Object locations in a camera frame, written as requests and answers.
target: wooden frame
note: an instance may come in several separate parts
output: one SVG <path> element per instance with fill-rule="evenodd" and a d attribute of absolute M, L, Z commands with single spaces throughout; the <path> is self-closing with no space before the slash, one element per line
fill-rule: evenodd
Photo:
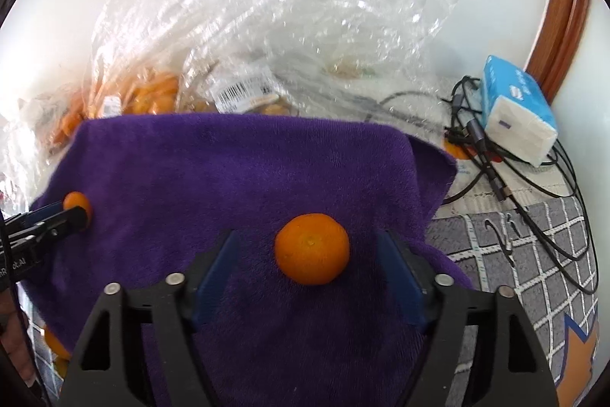
<path fill-rule="evenodd" d="M 553 102 L 572 64 L 584 30 L 590 0 L 549 0 L 527 73 Z"/>

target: purple towel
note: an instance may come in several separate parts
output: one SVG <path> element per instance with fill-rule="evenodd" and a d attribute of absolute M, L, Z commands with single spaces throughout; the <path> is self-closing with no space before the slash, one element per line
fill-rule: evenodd
<path fill-rule="evenodd" d="M 223 405 L 391 406 L 422 337 L 401 322 L 373 230 L 396 230 L 438 272 L 469 286 L 423 243 L 454 174 L 444 153 L 379 125 L 211 114 L 90 121 L 38 205 L 82 191 L 94 220 L 57 245 L 27 289 L 71 350 L 107 283 L 161 281 L 222 229 L 238 229 L 237 267 L 215 321 L 196 336 Z M 278 230 L 312 212 L 343 225 L 352 247 L 347 269 L 322 287 L 289 281 L 273 257 Z"/>

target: metal screw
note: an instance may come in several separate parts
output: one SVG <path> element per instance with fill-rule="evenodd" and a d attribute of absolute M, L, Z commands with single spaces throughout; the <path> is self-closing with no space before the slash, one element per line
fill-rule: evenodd
<path fill-rule="evenodd" d="M 453 285 L 454 282 L 451 276 L 444 274 L 436 275 L 434 277 L 434 281 L 442 287 L 450 287 L 451 285 Z"/>
<path fill-rule="evenodd" d="M 184 281 L 184 275 L 182 273 L 172 273 L 168 275 L 165 282 L 168 285 L 179 285 Z"/>
<path fill-rule="evenodd" d="M 499 287 L 498 293 L 505 298 L 513 298 L 515 296 L 515 291 L 512 288 L 507 287 L 506 285 L 502 285 L 501 287 Z"/>
<path fill-rule="evenodd" d="M 118 291 L 121 289 L 121 285 L 118 283 L 109 283 L 108 285 L 106 285 L 106 287 L 104 287 L 104 293 L 106 295 L 114 295 L 115 293 L 118 293 Z"/>

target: blue tissue package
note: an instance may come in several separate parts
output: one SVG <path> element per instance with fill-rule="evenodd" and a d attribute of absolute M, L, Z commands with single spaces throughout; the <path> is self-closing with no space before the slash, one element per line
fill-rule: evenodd
<path fill-rule="evenodd" d="M 557 123 L 536 80 L 514 64 L 489 56 L 481 103 L 489 138 L 540 166 L 557 139 Z"/>

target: barcode label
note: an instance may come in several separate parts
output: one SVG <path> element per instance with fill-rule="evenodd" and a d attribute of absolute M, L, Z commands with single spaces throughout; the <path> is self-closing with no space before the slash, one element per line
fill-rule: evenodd
<path fill-rule="evenodd" d="M 278 100 L 268 77 L 250 77 L 212 91 L 219 113 L 247 113 Z"/>
<path fill-rule="evenodd" d="M 120 116 L 121 114 L 123 114 L 121 109 L 121 97 L 118 95 L 108 95 L 108 97 L 104 97 L 100 117 L 114 117 Z"/>

